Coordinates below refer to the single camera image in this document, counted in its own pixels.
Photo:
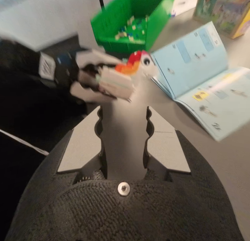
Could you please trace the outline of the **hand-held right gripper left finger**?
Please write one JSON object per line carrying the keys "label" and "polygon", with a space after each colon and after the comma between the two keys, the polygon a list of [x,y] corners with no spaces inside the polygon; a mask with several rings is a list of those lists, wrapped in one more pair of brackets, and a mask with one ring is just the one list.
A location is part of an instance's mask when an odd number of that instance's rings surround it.
{"label": "hand-held right gripper left finger", "polygon": [[57,174],[77,172],[88,178],[94,171],[101,170],[107,178],[106,152],[101,138],[102,120],[102,106],[98,106],[70,131]]}

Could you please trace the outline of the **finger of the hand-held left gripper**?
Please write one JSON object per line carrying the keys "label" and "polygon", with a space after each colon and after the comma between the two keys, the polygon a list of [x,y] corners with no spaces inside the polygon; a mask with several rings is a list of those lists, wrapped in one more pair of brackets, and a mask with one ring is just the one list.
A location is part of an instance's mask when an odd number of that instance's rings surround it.
{"label": "finger of the hand-held left gripper", "polygon": [[114,56],[108,55],[97,50],[79,51],[76,53],[76,63],[78,66],[87,66],[89,64],[97,65],[117,65],[122,61]]}
{"label": "finger of the hand-held left gripper", "polygon": [[113,101],[117,97],[93,91],[91,88],[84,88],[79,82],[74,82],[70,87],[70,94],[83,101]]}

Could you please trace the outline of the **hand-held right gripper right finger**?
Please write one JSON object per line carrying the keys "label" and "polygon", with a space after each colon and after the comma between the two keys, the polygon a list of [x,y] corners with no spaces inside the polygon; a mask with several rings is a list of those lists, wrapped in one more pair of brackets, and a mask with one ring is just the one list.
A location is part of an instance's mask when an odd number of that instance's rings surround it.
{"label": "hand-held right gripper right finger", "polygon": [[163,181],[171,181],[171,173],[191,175],[176,129],[151,106],[147,107],[146,120],[144,168]]}

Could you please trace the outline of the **white lego unicorn model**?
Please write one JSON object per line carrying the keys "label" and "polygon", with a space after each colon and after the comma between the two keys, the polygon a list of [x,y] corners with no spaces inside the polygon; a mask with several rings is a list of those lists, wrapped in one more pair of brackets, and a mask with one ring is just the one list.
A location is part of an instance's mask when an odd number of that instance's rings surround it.
{"label": "white lego unicorn model", "polygon": [[143,78],[151,79],[158,74],[151,55],[146,51],[133,52],[126,63],[114,68],[100,69],[99,87],[111,96],[130,101]]}

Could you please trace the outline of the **green plastic bin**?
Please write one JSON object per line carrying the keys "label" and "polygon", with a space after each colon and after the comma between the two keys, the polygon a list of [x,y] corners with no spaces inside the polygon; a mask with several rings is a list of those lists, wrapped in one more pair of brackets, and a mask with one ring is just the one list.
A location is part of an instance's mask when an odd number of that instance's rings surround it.
{"label": "green plastic bin", "polygon": [[[174,0],[112,0],[92,20],[95,40],[106,52],[127,53],[150,50],[171,18]],[[127,24],[132,16],[142,18],[149,15],[144,43],[115,41],[118,30]]]}

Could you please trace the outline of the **heap of mixed lego pieces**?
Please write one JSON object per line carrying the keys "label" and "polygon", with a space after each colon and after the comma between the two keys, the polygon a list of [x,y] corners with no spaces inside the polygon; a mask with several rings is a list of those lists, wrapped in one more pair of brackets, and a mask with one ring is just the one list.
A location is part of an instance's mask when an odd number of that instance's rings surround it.
{"label": "heap of mixed lego pieces", "polygon": [[115,41],[127,40],[128,42],[144,43],[146,40],[146,30],[148,27],[149,15],[142,18],[132,16],[127,20],[127,24],[121,27],[114,36]]}

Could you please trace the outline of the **colourful lego set box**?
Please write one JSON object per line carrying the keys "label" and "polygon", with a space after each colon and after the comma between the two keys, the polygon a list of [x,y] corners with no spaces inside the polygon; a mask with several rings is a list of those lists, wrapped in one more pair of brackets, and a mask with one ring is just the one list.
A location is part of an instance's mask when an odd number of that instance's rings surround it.
{"label": "colourful lego set box", "polygon": [[212,21],[218,32],[235,39],[250,27],[250,0],[198,0],[193,16],[203,23]]}

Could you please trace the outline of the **person's black clothing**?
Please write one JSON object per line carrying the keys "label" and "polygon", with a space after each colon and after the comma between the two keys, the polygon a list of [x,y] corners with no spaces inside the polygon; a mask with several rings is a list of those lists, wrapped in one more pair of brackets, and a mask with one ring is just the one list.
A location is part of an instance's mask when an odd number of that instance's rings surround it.
{"label": "person's black clothing", "polygon": [[86,103],[69,87],[48,87],[39,79],[40,53],[1,39],[0,186],[1,240],[19,200],[46,155],[87,114]]}

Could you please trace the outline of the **light blue instruction booklet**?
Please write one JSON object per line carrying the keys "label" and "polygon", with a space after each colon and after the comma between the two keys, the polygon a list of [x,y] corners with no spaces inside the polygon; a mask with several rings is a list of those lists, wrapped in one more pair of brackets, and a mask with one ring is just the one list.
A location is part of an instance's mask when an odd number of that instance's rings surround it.
{"label": "light blue instruction booklet", "polygon": [[226,49],[209,22],[153,52],[152,80],[184,106],[216,141],[250,120],[249,68],[229,68]]}

